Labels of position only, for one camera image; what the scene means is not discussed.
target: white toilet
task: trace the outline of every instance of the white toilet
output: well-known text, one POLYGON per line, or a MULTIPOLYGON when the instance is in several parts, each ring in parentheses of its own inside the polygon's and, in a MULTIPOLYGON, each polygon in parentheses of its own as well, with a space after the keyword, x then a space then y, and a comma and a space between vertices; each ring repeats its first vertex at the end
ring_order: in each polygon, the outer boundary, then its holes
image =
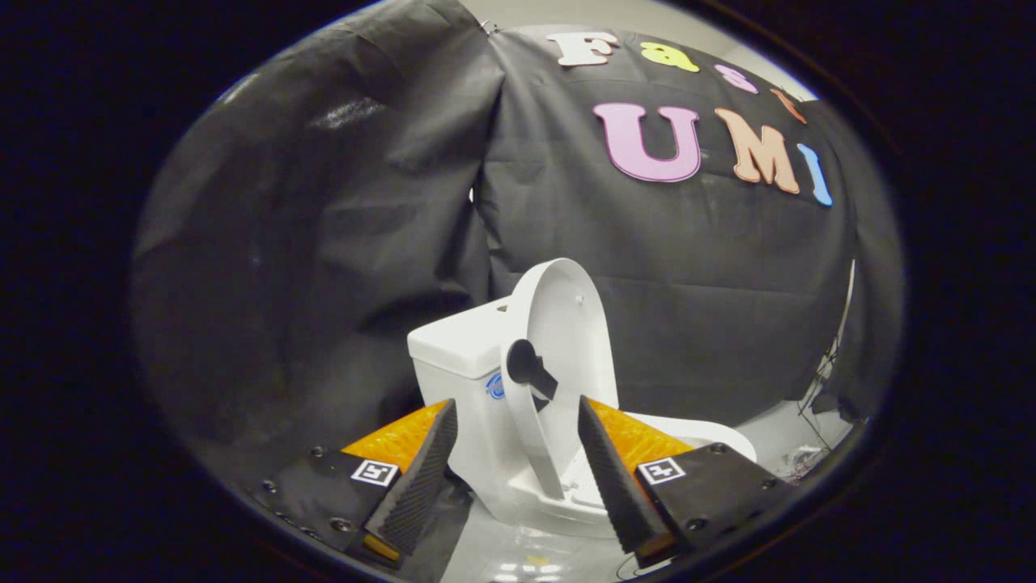
MULTIPOLYGON (((601 299, 578 263, 540 263, 511 296, 413 330, 407 345, 425 403, 457 403, 450 468, 496 520, 614 537, 576 425, 580 395, 622 407, 601 299), (557 381, 553 400, 539 413, 530 385, 501 368, 519 340, 533 344, 557 381)), ((755 461, 748 439, 725 426, 630 415, 691 446, 722 441, 755 461)))

